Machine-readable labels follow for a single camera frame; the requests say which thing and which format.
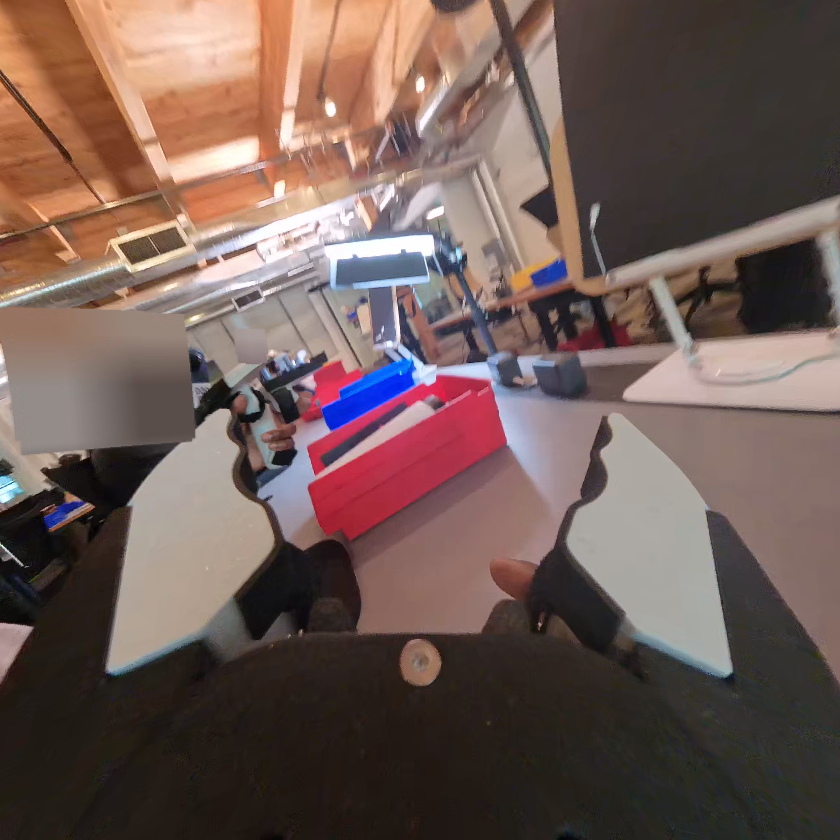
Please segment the white board stand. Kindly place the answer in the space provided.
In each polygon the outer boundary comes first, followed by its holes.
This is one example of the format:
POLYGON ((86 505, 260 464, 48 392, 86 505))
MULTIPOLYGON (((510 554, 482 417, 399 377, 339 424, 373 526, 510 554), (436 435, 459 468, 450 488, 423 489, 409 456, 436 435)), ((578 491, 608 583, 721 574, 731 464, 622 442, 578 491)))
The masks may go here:
POLYGON ((627 387, 629 403, 838 413, 838 327, 813 332, 697 342, 679 315, 667 279, 716 262, 814 240, 838 317, 839 198, 802 206, 694 245, 603 272, 606 292, 647 286, 675 351, 627 387))

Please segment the white flat box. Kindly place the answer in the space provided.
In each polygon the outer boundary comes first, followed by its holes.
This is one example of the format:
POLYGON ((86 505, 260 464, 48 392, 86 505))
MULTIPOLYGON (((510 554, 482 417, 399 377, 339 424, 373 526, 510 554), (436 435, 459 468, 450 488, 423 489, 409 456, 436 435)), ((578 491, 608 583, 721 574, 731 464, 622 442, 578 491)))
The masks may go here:
POLYGON ((346 455, 342 455, 342 462, 349 462, 383 445, 408 429, 419 425, 445 406, 446 402, 434 395, 426 397, 421 402, 406 406, 393 419, 384 422, 373 432, 367 434, 358 444, 351 447, 346 455))

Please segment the large red storage bin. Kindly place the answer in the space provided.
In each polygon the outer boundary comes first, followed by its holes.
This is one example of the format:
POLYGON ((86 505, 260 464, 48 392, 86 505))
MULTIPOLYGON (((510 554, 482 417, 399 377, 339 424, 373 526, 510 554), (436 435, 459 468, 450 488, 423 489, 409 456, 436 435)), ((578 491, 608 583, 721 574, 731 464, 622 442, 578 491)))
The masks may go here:
POLYGON ((355 539, 508 444, 489 380, 439 374, 308 446, 308 492, 326 533, 355 539), (446 406, 383 445, 325 468, 321 456, 398 403, 437 396, 446 406))

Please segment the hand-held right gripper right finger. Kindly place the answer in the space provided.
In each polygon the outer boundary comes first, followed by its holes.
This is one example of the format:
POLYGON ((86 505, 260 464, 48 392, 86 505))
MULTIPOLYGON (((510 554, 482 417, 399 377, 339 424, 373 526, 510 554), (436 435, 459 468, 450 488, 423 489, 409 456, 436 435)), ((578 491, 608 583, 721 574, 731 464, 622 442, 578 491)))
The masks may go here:
POLYGON ((708 515, 684 472, 624 415, 605 415, 580 499, 528 594, 587 648, 622 637, 716 678, 733 672, 708 515))

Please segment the black flat pad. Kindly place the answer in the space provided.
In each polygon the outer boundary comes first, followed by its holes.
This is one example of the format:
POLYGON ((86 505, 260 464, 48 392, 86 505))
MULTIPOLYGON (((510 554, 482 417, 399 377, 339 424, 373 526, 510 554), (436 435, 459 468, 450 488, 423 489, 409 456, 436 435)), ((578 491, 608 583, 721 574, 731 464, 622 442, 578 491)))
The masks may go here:
POLYGON ((360 430, 348 436, 344 441, 331 447, 321 456, 321 462, 325 468, 333 465, 341 457, 347 455, 352 449, 359 446, 367 438, 370 438, 374 433, 381 430, 385 425, 397 418, 407 409, 404 402, 396 404, 388 412, 382 414, 379 418, 364 425, 360 430))

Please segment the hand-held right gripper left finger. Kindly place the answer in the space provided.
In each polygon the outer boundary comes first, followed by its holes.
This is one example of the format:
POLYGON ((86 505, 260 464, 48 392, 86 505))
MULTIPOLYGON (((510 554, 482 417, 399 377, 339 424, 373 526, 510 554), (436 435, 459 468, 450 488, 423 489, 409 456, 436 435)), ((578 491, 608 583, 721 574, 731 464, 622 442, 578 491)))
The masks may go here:
POLYGON ((237 597, 284 539, 271 506, 245 486, 240 470, 247 465, 224 409, 134 494, 106 657, 110 676, 190 644, 222 663, 256 646, 237 597))

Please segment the grey metal block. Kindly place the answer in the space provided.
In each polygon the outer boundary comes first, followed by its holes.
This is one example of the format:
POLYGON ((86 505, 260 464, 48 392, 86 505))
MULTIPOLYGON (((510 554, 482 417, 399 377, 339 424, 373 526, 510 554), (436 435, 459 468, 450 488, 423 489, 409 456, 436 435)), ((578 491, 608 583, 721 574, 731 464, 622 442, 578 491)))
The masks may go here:
POLYGON ((539 389, 548 396, 575 399, 587 391, 585 370, 578 353, 546 353, 532 363, 532 374, 539 389))
POLYGON ((524 374, 518 356, 510 351, 499 351, 486 361, 491 379, 508 389, 524 386, 524 374))

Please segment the black pole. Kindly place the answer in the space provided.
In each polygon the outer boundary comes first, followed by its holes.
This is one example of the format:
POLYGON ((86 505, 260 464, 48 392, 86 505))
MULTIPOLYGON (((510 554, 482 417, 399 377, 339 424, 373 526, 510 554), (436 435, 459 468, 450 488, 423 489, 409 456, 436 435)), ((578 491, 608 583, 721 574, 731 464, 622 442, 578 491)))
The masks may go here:
POLYGON ((539 104, 531 84, 526 61, 522 54, 515 28, 511 21, 508 6, 504 1, 489 1, 495 19, 502 46, 511 63, 512 74, 516 81, 518 92, 524 107, 532 137, 537 145, 542 168, 548 179, 550 189, 553 189, 553 174, 550 159, 550 136, 546 129, 539 104))

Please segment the silver air duct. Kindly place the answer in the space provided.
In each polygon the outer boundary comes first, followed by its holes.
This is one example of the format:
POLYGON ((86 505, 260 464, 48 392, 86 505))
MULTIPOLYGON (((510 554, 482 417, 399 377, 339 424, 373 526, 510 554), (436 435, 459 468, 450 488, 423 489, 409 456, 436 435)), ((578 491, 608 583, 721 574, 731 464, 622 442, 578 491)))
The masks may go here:
POLYGON ((165 257, 157 266, 129 270, 118 257, 80 262, 35 281, 2 292, 2 308, 72 308, 106 297, 123 287, 159 280, 195 266, 203 259, 226 256, 274 235, 336 214, 340 204, 318 207, 290 215, 269 213, 269 208, 205 224, 195 231, 193 252, 165 257))

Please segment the wooden workbench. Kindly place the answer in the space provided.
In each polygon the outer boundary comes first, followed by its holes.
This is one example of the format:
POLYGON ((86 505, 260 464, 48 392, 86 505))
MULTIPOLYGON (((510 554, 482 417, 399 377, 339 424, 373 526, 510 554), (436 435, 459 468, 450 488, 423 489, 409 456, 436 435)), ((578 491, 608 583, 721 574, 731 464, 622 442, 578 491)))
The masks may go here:
MULTIPOLYGON (((568 280, 561 280, 544 287, 531 287, 487 304, 485 314, 500 310, 517 310, 527 307, 537 320, 543 343, 549 351, 557 350, 560 343, 578 343, 581 328, 572 312, 572 305, 588 302, 589 298, 576 290, 568 280)), ((476 324, 471 314, 452 313, 432 323, 430 329, 436 335, 460 331, 469 352, 481 354, 474 331, 476 324)))

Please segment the person's right hand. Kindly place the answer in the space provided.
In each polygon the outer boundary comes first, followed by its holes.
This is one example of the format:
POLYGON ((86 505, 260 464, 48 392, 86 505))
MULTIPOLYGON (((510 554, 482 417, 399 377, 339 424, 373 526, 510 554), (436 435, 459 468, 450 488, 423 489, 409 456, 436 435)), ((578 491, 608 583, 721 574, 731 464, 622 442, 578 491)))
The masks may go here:
POLYGON ((494 559, 490 562, 490 577, 511 599, 526 602, 538 565, 524 560, 494 559))

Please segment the black display board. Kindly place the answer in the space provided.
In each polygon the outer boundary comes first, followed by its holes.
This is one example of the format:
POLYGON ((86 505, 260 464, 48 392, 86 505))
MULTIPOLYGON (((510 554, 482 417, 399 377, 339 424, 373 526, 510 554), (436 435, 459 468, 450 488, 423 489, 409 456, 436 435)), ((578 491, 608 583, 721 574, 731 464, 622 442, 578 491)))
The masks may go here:
POLYGON ((394 287, 367 290, 371 315, 371 339, 375 350, 395 350, 401 342, 400 319, 394 287))
POLYGON ((837 1, 554 3, 562 250, 593 280, 792 214, 838 225, 837 1))

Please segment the overhead light panel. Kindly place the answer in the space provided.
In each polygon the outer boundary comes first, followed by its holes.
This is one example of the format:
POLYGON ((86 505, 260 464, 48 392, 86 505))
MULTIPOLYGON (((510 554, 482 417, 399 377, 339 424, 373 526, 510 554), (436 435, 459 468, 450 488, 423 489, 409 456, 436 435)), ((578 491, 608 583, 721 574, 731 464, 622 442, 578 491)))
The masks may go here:
POLYGON ((364 238, 324 246, 336 290, 423 285, 435 257, 432 234, 364 238))

